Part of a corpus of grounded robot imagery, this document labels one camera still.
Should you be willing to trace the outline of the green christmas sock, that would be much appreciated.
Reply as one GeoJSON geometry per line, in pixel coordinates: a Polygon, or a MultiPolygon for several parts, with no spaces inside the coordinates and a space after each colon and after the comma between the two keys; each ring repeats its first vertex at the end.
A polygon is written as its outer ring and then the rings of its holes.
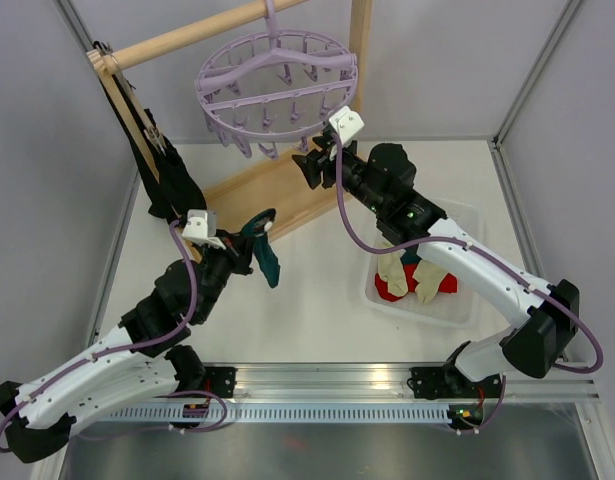
{"type": "Polygon", "coordinates": [[[276,220],[276,214],[275,208],[266,209],[251,218],[240,231],[243,237],[253,240],[253,255],[270,288],[278,286],[281,271],[278,257],[269,241],[269,231],[276,220]]]}

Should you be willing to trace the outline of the purple round clip hanger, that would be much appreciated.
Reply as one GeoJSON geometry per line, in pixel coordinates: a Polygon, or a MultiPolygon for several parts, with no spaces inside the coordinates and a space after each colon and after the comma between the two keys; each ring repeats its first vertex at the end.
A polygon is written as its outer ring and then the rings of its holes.
{"type": "Polygon", "coordinates": [[[273,2],[265,29],[216,50],[194,85],[206,128],[249,158],[275,159],[283,142],[307,142],[327,117],[348,105],[358,85],[358,59],[336,39],[282,29],[273,2]]]}

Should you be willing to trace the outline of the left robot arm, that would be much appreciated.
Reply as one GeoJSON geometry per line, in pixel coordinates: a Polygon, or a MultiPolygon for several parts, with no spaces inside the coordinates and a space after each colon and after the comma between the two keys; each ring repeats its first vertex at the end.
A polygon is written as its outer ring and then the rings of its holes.
{"type": "Polygon", "coordinates": [[[51,373],[29,383],[0,384],[0,453],[34,463],[61,450],[100,419],[155,397],[224,400],[198,354],[185,344],[203,324],[232,275],[252,272],[254,241],[219,233],[223,247],[204,245],[202,259],[184,253],[152,292],[104,337],[51,373]]]}

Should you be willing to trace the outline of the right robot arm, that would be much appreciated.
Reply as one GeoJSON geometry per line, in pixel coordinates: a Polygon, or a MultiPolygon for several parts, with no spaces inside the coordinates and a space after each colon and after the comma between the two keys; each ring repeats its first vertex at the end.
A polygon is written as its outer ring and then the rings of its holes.
{"type": "Polygon", "coordinates": [[[467,341],[441,368],[446,388],[465,395],[493,375],[518,371],[542,379],[579,331],[579,289],[522,272],[471,237],[446,211],[414,188],[417,173],[404,148],[380,143],[366,160],[357,144],[339,147],[330,129],[315,148],[292,157],[308,186],[335,187],[374,213],[386,251],[413,251],[455,276],[503,315],[509,329],[467,341]]]}

